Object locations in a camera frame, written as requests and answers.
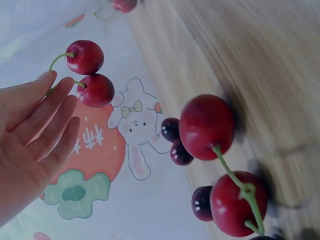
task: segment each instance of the bow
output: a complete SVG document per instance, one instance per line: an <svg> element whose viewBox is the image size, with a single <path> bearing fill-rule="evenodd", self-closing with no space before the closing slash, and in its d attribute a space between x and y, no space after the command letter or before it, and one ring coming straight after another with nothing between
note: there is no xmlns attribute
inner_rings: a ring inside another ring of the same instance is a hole
<svg viewBox="0 0 320 240"><path fill-rule="evenodd" d="M121 107L122 117L126 119L130 116L131 112L142 112L142 104L140 100L134 102L133 107Z"/></svg>

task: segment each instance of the rabbit ear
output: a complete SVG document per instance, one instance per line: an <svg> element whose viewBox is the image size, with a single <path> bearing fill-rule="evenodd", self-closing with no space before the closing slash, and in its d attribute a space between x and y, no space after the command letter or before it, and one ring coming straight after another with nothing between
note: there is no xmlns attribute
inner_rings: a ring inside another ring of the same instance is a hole
<svg viewBox="0 0 320 240"><path fill-rule="evenodd" d="M121 107L114 107L107 121L108 128L109 129L116 128L121 118L122 118Z"/></svg>
<svg viewBox="0 0 320 240"><path fill-rule="evenodd" d="M146 163L139 145L129 146L129 168L135 179L139 181L146 180L151 175L150 167Z"/></svg>
<svg viewBox="0 0 320 240"><path fill-rule="evenodd" d="M156 104L159 102L155 96L152 96L149 93L144 94L144 102L143 104L147 109L154 110L156 108Z"/></svg>
<svg viewBox="0 0 320 240"><path fill-rule="evenodd" d="M137 77L130 79L126 83L126 89L144 92L144 86L142 85L142 82L140 81L140 79Z"/></svg>
<svg viewBox="0 0 320 240"><path fill-rule="evenodd" d="M124 95L122 94L122 92L116 92L112 101L111 101L111 105L113 107L119 107L121 104L124 103Z"/></svg>

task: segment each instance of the green stem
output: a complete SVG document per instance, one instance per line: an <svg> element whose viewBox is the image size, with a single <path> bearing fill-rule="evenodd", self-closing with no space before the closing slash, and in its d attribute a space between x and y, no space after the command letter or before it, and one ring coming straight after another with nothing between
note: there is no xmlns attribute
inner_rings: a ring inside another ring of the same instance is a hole
<svg viewBox="0 0 320 240"><path fill-rule="evenodd" d="M224 160L222 153L221 153L221 147L220 145L216 145L212 147L212 150L220 160L222 166L224 167L226 173L229 175L231 180L237 185L240 189L244 187L244 184L236 177L236 175L231 171L231 169L228 167L226 161Z"/></svg>
<svg viewBox="0 0 320 240"><path fill-rule="evenodd" d="M63 54L60 54L59 56L57 56L53 62L51 63L50 67L49 67L49 71L52 70L53 66L55 65L56 61L62 57L66 57L66 56L70 56L72 58L75 57L75 54L73 52L66 52L66 53L63 53ZM85 88L86 87L86 84L82 83L82 82L79 82L79 81L75 81L73 80L75 84L81 86L82 88ZM49 91L46 92L46 96L49 96L53 90L56 88L57 85L55 85L53 88L51 88Z"/></svg>
<svg viewBox="0 0 320 240"><path fill-rule="evenodd" d="M226 173L229 175L231 180L240 188L240 198L244 198L249 203L258 228L256 228L250 220L246 220L244 222L245 226L250 228L256 234L263 236L265 234L265 227L264 227L264 222L258 207L256 197L255 197L256 187L252 183L243 183L236 177L236 175L230 170L226 161L224 160L221 153L220 145L215 145L211 149L214 151L214 153L220 160L222 166L224 167Z"/></svg>
<svg viewBox="0 0 320 240"><path fill-rule="evenodd" d="M99 8L98 11L95 11L95 12L93 13L93 15L94 15L97 19L99 19L100 21L104 21L104 22L110 21L110 20L116 15L116 13L119 12L119 10L116 10L116 11L114 11L114 13L112 14L111 17L109 17L109 18L101 18L101 17L99 17L99 16L97 15L97 13L100 12L104 7L105 7L105 6Z"/></svg>
<svg viewBox="0 0 320 240"><path fill-rule="evenodd" d="M75 57L75 54L73 52L66 52L66 53L63 53L63 54L60 54L59 56L57 56L53 62L51 63L50 67L49 67L49 71L52 70L52 68L54 67L56 61L58 61L58 59L62 58L62 57L66 57L66 56L70 56L72 58Z"/></svg>

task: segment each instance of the palm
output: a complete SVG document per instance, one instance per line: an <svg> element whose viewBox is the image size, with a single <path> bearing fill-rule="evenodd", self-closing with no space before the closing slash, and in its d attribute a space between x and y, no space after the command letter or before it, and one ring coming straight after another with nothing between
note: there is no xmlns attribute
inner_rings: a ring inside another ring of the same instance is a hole
<svg viewBox="0 0 320 240"><path fill-rule="evenodd" d="M41 164L38 164L32 151L21 144L17 137L5 132L7 139L1 140L0 178L10 183L1 186L1 191L7 194L9 202L24 200L31 202L38 196L49 181L49 176Z"/></svg>
<svg viewBox="0 0 320 240"><path fill-rule="evenodd" d="M73 79L41 101L56 76L0 90L0 227L40 195L77 140L77 99L68 96Z"/></svg>

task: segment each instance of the red cherry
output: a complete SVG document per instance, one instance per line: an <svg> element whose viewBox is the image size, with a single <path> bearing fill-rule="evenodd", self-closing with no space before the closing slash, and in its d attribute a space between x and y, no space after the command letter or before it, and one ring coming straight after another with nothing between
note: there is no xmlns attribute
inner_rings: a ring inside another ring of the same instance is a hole
<svg viewBox="0 0 320 240"><path fill-rule="evenodd" d="M210 208L210 193L213 186L202 186L197 188L192 196L191 206L193 214L197 219L209 222L213 221Z"/></svg>
<svg viewBox="0 0 320 240"><path fill-rule="evenodd" d="M170 156L172 161L179 166L186 166L194 159L194 157L187 152L180 139L174 141Z"/></svg>
<svg viewBox="0 0 320 240"><path fill-rule="evenodd" d="M227 103L218 96L204 94L192 99L183 109L179 132L185 149L200 160L213 160L211 147L220 145L224 154L235 135L235 119Z"/></svg>
<svg viewBox="0 0 320 240"><path fill-rule="evenodd" d="M78 86L76 94L84 105L91 108L101 108L108 105L115 96L115 88L109 78L101 74L92 74L84 77Z"/></svg>
<svg viewBox="0 0 320 240"><path fill-rule="evenodd" d="M255 199L262 219L264 219L268 195L262 182L250 172L235 171L233 173L242 183L251 183L255 186ZM219 179L210 195L210 206L215 224L222 232L233 237L244 237L253 233L245 226L246 220L257 225L249 203L244 198L239 199L239 195L240 188L228 175Z"/></svg>
<svg viewBox="0 0 320 240"><path fill-rule="evenodd" d="M138 0L112 0L113 9L129 13L137 6Z"/></svg>
<svg viewBox="0 0 320 240"><path fill-rule="evenodd" d="M68 68L81 75L95 74L105 61L104 52L93 41L78 40L66 49L66 53L74 53L74 57L66 56Z"/></svg>

